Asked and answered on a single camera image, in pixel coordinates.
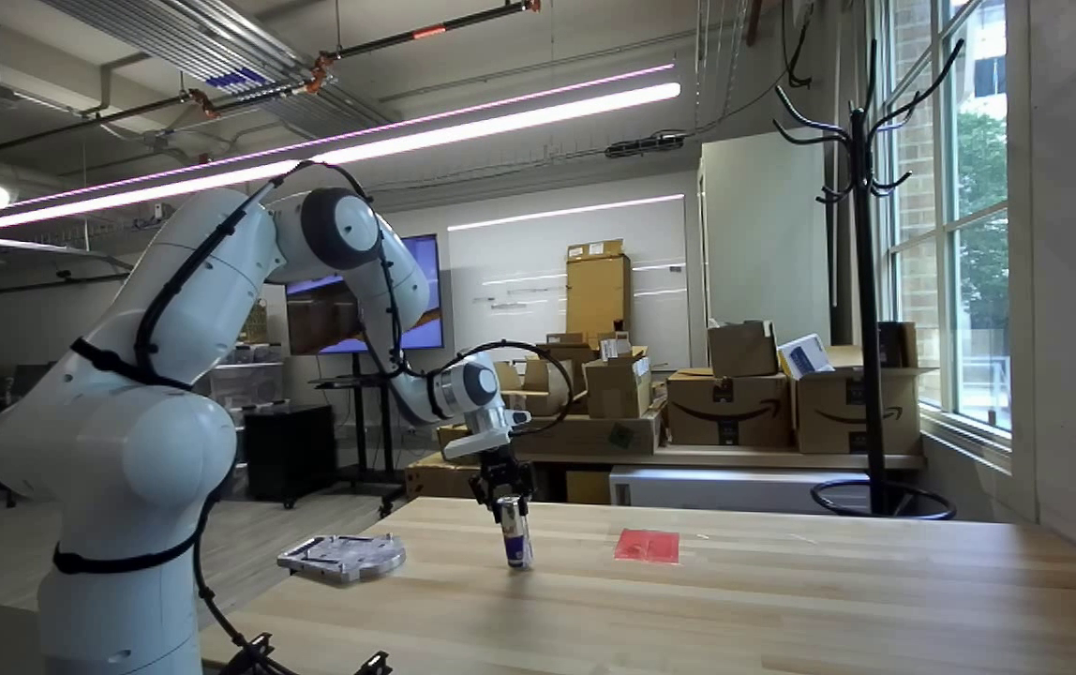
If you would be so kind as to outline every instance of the floor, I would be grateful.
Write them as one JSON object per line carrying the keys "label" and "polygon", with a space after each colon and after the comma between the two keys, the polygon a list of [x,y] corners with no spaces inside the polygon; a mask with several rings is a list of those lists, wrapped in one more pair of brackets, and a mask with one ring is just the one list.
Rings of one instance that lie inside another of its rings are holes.
{"label": "floor", "polygon": [[[238,609],[266,593],[284,579],[273,564],[278,550],[316,534],[361,534],[380,519],[380,502],[380,494],[348,494],[348,489],[311,493],[294,512],[240,494],[216,502],[201,534],[201,569],[216,603]],[[0,502],[0,609],[24,615],[38,609],[53,539],[53,502],[20,500],[10,512]]]}

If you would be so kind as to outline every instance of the green foliage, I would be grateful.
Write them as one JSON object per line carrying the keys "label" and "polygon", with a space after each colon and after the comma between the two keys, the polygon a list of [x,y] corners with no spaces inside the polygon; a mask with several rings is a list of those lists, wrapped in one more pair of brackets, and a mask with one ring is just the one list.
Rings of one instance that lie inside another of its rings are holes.
{"label": "green foliage", "polygon": [[[974,214],[1007,199],[1004,119],[956,115],[956,209]],[[1002,223],[960,233],[960,302],[974,332],[1007,325],[1007,229]]]}

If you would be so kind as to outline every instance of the wooden table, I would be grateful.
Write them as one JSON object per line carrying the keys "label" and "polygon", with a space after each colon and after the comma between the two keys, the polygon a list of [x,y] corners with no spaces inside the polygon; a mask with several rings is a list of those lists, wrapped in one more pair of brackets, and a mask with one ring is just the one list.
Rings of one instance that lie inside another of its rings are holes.
{"label": "wooden table", "polygon": [[[623,530],[680,564],[623,564]],[[288,579],[231,612],[294,670],[840,670],[1076,675],[1076,545],[1045,530],[638,507],[531,507],[531,569],[504,567],[468,500],[415,500],[373,534],[410,564],[354,588]],[[209,659],[231,644],[201,634]]]}
{"label": "wooden table", "polygon": [[[750,447],[659,447],[655,455],[609,449],[521,449],[530,464],[623,464],[623,470],[772,470],[772,472],[857,472],[865,455],[797,455]],[[890,472],[922,470],[917,455],[886,455]]]}

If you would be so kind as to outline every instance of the red object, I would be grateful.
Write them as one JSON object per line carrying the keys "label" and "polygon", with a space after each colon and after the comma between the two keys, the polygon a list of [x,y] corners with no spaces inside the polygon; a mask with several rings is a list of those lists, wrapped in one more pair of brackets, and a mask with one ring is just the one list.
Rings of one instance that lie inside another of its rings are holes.
{"label": "red object", "polygon": [[671,567],[680,564],[680,537],[655,530],[623,530],[616,539],[616,560]]}
{"label": "red object", "polygon": [[451,35],[446,25],[426,25],[426,29],[415,29],[411,40],[426,40],[426,39],[444,39]]}

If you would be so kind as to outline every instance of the robotic arm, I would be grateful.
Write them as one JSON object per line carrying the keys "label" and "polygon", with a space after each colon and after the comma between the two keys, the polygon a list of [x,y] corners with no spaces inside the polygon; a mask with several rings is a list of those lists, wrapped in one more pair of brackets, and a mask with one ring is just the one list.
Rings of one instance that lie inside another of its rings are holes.
{"label": "robotic arm", "polygon": [[431,285],[396,233],[363,194],[321,187],[271,209],[284,265],[271,282],[341,273],[355,295],[366,352],[410,424],[466,422],[468,437],[446,447],[451,462],[480,462],[475,500],[504,527],[504,494],[530,512],[531,479],[509,455],[518,415],[498,399],[498,377],[480,357],[459,357],[439,370],[411,370],[403,335],[431,308]]}
{"label": "robotic arm", "polygon": [[273,209],[263,193],[196,199],[160,224],[96,325],[0,414],[0,479],[59,507],[55,569],[38,600],[49,670],[198,675],[189,550],[238,458],[238,427],[190,387],[231,352],[263,282],[316,273],[344,273],[411,424],[468,422],[471,437],[446,455],[480,458],[475,493],[496,522],[506,527],[514,500],[525,507],[496,368],[475,357],[444,370],[404,365],[403,332],[431,288],[366,199],[311,193]]}

